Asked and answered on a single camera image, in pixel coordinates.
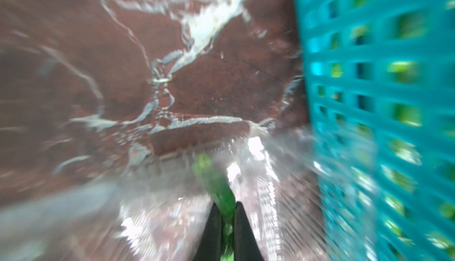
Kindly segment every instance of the green leafy vegetable in crate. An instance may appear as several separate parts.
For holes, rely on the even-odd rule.
[[[373,189],[373,179],[355,167],[351,167],[357,183],[368,191]]]
[[[453,223],[455,223],[455,206],[449,202],[444,202],[439,207],[439,213]]]
[[[455,245],[452,241],[436,231],[427,234],[427,239],[433,243],[435,247],[446,252],[452,260],[455,260]]]
[[[357,133],[367,139],[373,138],[373,131],[370,127],[364,124],[357,124]]]
[[[394,223],[392,220],[390,219],[386,219],[384,221],[384,225],[390,229],[390,231],[392,231],[393,233],[395,233],[395,235],[397,236],[401,236],[403,234],[403,232],[401,231],[401,229],[398,227],[398,225],[396,223]]]
[[[403,254],[401,254],[398,250],[396,250],[395,247],[390,246],[390,250],[392,251],[392,253],[395,255],[395,257],[396,257],[399,261],[408,261],[408,260],[406,259],[406,257],[403,256]]]
[[[438,159],[435,166],[436,173],[455,183],[455,163]]]
[[[406,208],[400,200],[388,194],[385,195],[384,200],[390,207],[392,207],[392,209],[394,209],[401,216],[406,216]]]
[[[330,41],[330,48],[332,50],[336,50],[341,46],[341,36],[339,33],[335,33],[332,35],[332,39]]]
[[[422,161],[420,159],[421,155],[417,151],[415,145],[393,138],[390,140],[390,149],[402,160],[415,165],[422,165]]]
[[[332,64],[332,77],[341,77],[343,75],[343,67],[341,64]]]
[[[367,25],[357,26],[352,29],[351,38],[356,45],[365,45],[369,35],[369,27]]]
[[[397,19],[397,38],[418,38],[426,34],[425,15],[421,12],[402,14]]]
[[[318,94],[321,97],[325,97],[325,87],[323,86],[318,86]]]
[[[417,84],[420,76],[420,65],[413,61],[393,62],[389,72],[394,75],[395,82],[403,84]]]
[[[395,104],[394,119],[411,127],[422,127],[422,112],[416,106]]]
[[[415,191],[417,183],[412,178],[400,173],[395,169],[392,169],[384,165],[381,165],[381,168],[384,173],[384,176],[387,179],[389,179],[390,181],[400,186],[409,193],[413,193]]]

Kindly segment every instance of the brown surface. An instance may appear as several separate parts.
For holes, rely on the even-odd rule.
[[[171,97],[166,85],[147,82],[148,65],[185,48],[181,24],[168,12],[128,11],[106,2],[118,23],[100,0],[0,0],[0,205],[122,170],[134,142],[161,155],[244,135],[266,118],[273,120],[263,126],[269,131],[307,122],[306,99],[300,94],[303,85],[286,95],[287,108],[282,104],[285,89],[300,73],[300,59],[294,57],[299,42],[293,0],[245,0],[251,20],[233,18],[207,54],[173,75],[167,89],[175,103],[168,109]],[[207,5],[192,0],[185,8],[175,4],[169,10],[199,13]],[[52,61],[55,65],[45,69]],[[93,78],[102,100],[74,70]],[[131,121],[153,99],[159,100],[161,109],[127,127],[97,132],[70,122],[95,114],[101,105],[105,105],[103,119]],[[169,127],[173,119],[213,116],[243,121]],[[134,130],[147,124],[169,130],[152,135],[151,128]],[[59,175],[51,174],[59,163],[76,156],[90,157],[68,165]]]

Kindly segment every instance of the reddish-brown wet surface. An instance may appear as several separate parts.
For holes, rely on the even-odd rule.
[[[245,135],[251,123],[267,118],[274,122],[264,126],[269,131],[308,122],[303,83],[286,95],[286,108],[282,103],[287,86],[301,73],[293,0],[245,0],[251,20],[240,15],[228,22],[207,54],[173,75],[170,93],[150,84],[150,65],[185,48],[181,24],[168,14],[122,10],[106,2],[115,17],[101,0],[0,0],[0,205],[123,169],[134,142],[162,155]],[[190,3],[187,9],[198,13],[204,5]],[[81,74],[96,83],[101,100]],[[154,94],[160,108],[171,104],[170,94],[175,102],[140,123],[97,131],[70,122],[95,114],[101,104],[103,119],[134,120]],[[153,134],[151,128],[133,130],[147,124],[166,128],[173,118],[213,116],[243,121]],[[89,157],[52,174],[77,156]]]

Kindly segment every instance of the black tongs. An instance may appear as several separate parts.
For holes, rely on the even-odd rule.
[[[220,261],[222,230],[221,214],[213,203],[193,261]],[[241,202],[237,202],[233,232],[234,261],[264,261]]]

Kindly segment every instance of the teal plastic crate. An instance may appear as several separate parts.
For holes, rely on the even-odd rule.
[[[455,0],[295,3],[315,133],[351,126],[378,146],[349,166],[378,189],[319,182],[330,257],[455,260]]]

